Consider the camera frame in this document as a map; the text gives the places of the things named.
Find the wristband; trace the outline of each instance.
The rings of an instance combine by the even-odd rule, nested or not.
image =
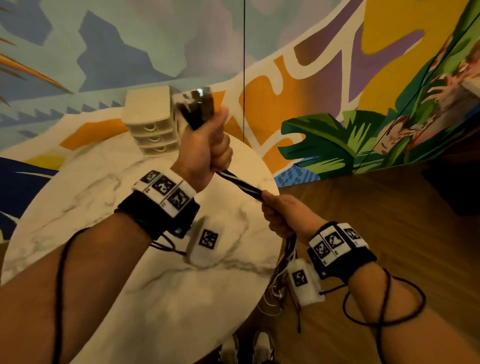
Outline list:
[[[361,266],[377,257],[368,244],[347,223],[331,221],[309,241],[307,253],[321,279],[338,277],[344,283]]]
[[[167,229],[182,226],[185,230],[183,220],[188,216],[193,221],[198,211],[198,204],[193,199],[196,191],[171,170],[152,170],[132,189],[132,194],[118,205],[115,212],[129,215],[153,240]]]

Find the hand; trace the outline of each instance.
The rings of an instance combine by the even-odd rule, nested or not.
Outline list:
[[[228,109],[221,108],[196,131],[187,127],[181,139],[179,156],[171,169],[197,192],[210,183],[216,171],[226,170],[232,161],[230,137],[223,132],[227,116]]]
[[[263,191],[262,197],[264,199],[262,211],[265,219],[270,222],[268,227],[281,238],[288,238],[295,232],[298,240],[307,244],[328,222],[288,194],[275,196]]]

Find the forearm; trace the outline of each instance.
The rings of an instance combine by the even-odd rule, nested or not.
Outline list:
[[[62,363],[93,335],[152,242],[117,213],[80,234],[64,271]],[[56,275],[64,245],[0,289],[0,363],[50,363],[54,347]]]
[[[366,322],[378,322],[386,286],[386,274],[376,263],[362,266],[348,281]],[[393,279],[385,321],[407,316],[418,305],[414,294]],[[387,363],[480,363],[466,341],[429,308],[415,319],[383,328],[382,343]]]

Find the marble table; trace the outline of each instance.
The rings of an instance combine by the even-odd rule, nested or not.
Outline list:
[[[231,138],[230,171],[278,193],[263,161]],[[2,284],[66,242],[77,230],[110,215],[131,186],[153,168],[169,168],[176,154],[144,157],[124,133],[79,151],[40,191],[22,216],[5,256]],[[174,253],[148,248],[125,287],[74,364],[191,364],[218,346],[262,297],[280,253],[261,205],[215,176],[195,199],[196,220],[222,214],[229,220],[221,259],[192,267]],[[174,239],[177,248],[187,239]]]

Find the sneaker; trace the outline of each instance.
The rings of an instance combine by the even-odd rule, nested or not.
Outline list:
[[[230,336],[218,351],[220,353],[219,363],[222,364],[238,364],[239,341],[237,336]]]
[[[273,338],[266,332],[257,331],[253,339],[253,364],[275,360]]]

